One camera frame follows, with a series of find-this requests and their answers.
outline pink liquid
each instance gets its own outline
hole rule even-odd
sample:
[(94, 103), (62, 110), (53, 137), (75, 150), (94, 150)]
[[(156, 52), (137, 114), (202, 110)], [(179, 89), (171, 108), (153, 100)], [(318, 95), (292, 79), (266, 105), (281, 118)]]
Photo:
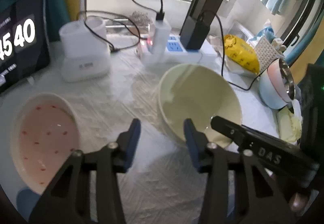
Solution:
[(38, 105), (23, 120), (19, 149), (28, 175), (47, 186), (71, 152), (79, 147), (72, 116), (55, 105)]

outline plastic bag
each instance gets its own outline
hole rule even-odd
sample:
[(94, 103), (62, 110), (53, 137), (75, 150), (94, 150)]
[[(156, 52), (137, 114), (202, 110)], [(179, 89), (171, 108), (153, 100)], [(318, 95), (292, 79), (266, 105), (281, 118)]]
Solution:
[(249, 41), (259, 41), (262, 36), (264, 36), (269, 41), (270, 44), (276, 38), (269, 19), (263, 25), (263, 29), (260, 32), (258, 32), (258, 34), (255, 37), (251, 38)]
[(250, 47), (243, 39), (228, 34), (224, 37), (225, 54), (244, 67), (245, 69), (258, 74), (260, 64), (258, 57), (252, 47)]

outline cream bowl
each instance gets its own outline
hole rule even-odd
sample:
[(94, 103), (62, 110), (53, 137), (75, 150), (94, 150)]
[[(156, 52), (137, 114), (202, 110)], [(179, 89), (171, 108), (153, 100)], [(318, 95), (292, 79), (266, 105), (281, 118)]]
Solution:
[(221, 116), (241, 125), (239, 100), (229, 83), (213, 70), (195, 64), (169, 69), (158, 88), (158, 111), (169, 135), (184, 143), (183, 122), (192, 119), (209, 141), (226, 147), (232, 140), (211, 129), (210, 121)]

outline number 40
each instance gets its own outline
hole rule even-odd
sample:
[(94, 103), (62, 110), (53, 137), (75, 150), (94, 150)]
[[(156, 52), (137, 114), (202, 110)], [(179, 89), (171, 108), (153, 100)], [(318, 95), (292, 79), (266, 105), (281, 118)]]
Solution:
[[(30, 26), (30, 35), (28, 36), (28, 26)], [(31, 43), (34, 41), (35, 38), (35, 25), (32, 19), (28, 18), (24, 22), (24, 26), (22, 27), (21, 24), (17, 25), (14, 45), (15, 46), (24, 46), (24, 42), (27, 41)]]

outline power strip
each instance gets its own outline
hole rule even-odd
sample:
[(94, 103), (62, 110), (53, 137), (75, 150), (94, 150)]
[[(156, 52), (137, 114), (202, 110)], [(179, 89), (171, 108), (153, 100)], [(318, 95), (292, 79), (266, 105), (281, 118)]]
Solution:
[(217, 53), (207, 40), (200, 50), (186, 50), (180, 42), (180, 36), (170, 35), (163, 55), (152, 54), (147, 41), (142, 40), (137, 46), (137, 54), (144, 65), (157, 63), (198, 63), (204, 66), (215, 64)]

